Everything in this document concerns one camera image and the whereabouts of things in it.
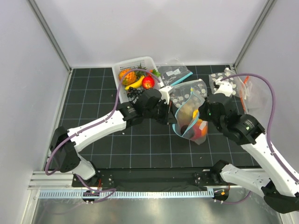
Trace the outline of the clear zip bag teal zipper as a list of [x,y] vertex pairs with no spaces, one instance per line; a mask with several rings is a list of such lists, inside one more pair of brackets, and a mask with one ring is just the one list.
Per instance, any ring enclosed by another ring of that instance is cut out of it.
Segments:
[[[204,103],[204,98],[193,97],[189,98],[182,106],[180,106],[176,112],[177,123],[172,125],[172,129],[176,135],[181,136],[181,127],[184,125],[193,126],[197,121],[203,121],[201,119],[193,119],[192,114],[194,110],[198,110],[198,108]],[[206,141],[206,136],[200,137],[196,141],[192,141],[197,145],[200,145]]]

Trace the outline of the toy orange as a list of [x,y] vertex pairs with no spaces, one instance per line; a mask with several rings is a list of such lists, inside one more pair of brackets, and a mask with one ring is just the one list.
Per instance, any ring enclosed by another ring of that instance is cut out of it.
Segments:
[[207,135],[207,130],[208,130],[208,122],[207,121],[202,121],[199,129],[201,131],[201,137],[204,137]]

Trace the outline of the dark purple toy mangosteen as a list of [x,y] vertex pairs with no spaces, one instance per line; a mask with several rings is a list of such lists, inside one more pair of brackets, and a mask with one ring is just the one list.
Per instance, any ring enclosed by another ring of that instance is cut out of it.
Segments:
[[185,139],[191,139],[194,137],[194,130],[192,126],[184,125],[180,129],[181,136]]

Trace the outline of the yellow toy bell pepper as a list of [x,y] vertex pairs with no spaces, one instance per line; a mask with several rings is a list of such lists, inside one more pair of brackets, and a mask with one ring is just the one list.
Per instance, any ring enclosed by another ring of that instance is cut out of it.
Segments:
[[199,119],[199,117],[200,117],[199,111],[198,110],[194,110],[193,114],[192,114],[192,118],[193,119]]

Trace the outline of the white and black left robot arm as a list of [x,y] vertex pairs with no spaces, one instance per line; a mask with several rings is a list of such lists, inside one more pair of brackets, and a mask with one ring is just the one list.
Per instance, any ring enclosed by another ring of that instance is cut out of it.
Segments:
[[170,86],[148,89],[135,102],[116,105],[110,113],[90,123],[68,130],[58,127],[50,143],[51,155],[46,167],[55,160],[61,173],[72,172],[83,185],[97,185],[100,172],[79,153],[103,137],[138,125],[144,119],[154,119],[162,125],[176,124],[175,105],[170,98],[172,92]]

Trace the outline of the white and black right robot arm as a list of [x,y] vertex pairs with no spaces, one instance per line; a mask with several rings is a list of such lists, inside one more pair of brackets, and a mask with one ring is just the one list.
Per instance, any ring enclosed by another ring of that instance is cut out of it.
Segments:
[[299,174],[267,140],[263,126],[248,114],[238,114],[223,93],[208,96],[199,107],[199,118],[214,124],[225,137],[241,146],[265,171],[251,173],[219,160],[211,169],[211,181],[239,185],[264,199],[273,210],[286,214],[299,210]]

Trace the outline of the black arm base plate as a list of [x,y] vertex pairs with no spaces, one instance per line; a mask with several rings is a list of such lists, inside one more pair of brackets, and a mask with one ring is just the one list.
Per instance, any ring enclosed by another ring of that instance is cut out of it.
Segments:
[[101,168],[98,171],[101,179],[90,184],[90,187],[97,187],[101,183],[104,189],[159,192],[186,187],[226,188],[229,185],[209,168]]

